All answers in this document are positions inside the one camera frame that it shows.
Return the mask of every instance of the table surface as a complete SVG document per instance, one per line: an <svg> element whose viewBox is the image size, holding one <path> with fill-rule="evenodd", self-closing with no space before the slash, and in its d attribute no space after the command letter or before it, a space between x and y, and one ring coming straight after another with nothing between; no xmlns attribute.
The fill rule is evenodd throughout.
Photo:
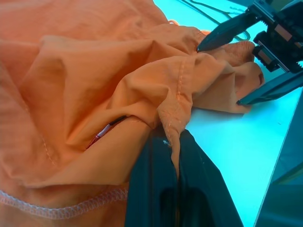
<svg viewBox="0 0 303 227"><path fill-rule="evenodd" d="M200 1L229 12L241 13L246 9L227 0ZM216 27L215 23L179 0L154 2L167 19L174 19L180 25L205 30ZM226 20L218 12L198 7L218 21ZM253 39L265 29L264 24L258 23L248 32ZM282 70L270 73L258 60L256 62L266 81L282 73ZM278 100L256 104L245 115L199 109L192 112L186 129L220 169L245 227L255 224L300 93L301 88Z"/></svg>

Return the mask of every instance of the stitching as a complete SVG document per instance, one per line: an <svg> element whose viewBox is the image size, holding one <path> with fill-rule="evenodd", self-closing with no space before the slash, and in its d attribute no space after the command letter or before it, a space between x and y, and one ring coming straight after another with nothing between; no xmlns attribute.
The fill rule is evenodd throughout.
<svg viewBox="0 0 303 227"><path fill-rule="evenodd" d="M74 206L64 208L46 208L21 201L0 190L0 203L15 207L23 212L30 213L39 217L60 220L73 218L108 203L115 201L125 201L127 199L127 194L128 190L126 188L114 189L112 191L102 193L92 199L78 203Z"/></svg>
<svg viewBox="0 0 303 227"><path fill-rule="evenodd" d="M185 63L186 63L186 58L182 61L182 64L181 64L181 69L179 71L179 78L178 78L178 88L177 88L177 106L174 110L174 114L177 112L178 110L178 107L179 107L179 101L180 101L180 95L181 95L181 88L182 88L182 82L183 82L183 73L184 73L184 66L185 66ZM172 139L171 139L171 135L170 135L170 126L171 126L171 123L172 123L172 115L170 114L170 122L169 122L169 126L167 128L167 134L168 134L168 139L169 139L169 142L170 142L170 145L173 146L173 143L172 143Z"/></svg>
<svg viewBox="0 0 303 227"><path fill-rule="evenodd" d="M129 122L143 122L143 121L140 121L140 120L129 120Z"/></svg>
<svg viewBox="0 0 303 227"><path fill-rule="evenodd" d="M45 148L45 150L46 150L46 155L47 155L48 159L52 162L53 166L55 166L56 164L55 164L55 162L52 160L51 155L49 154L49 151L48 151L48 149L47 149L47 146L46 146L46 143L45 143L45 140L44 140L43 136L41 136L41 138L42 138L42 141L43 141L44 148Z"/></svg>

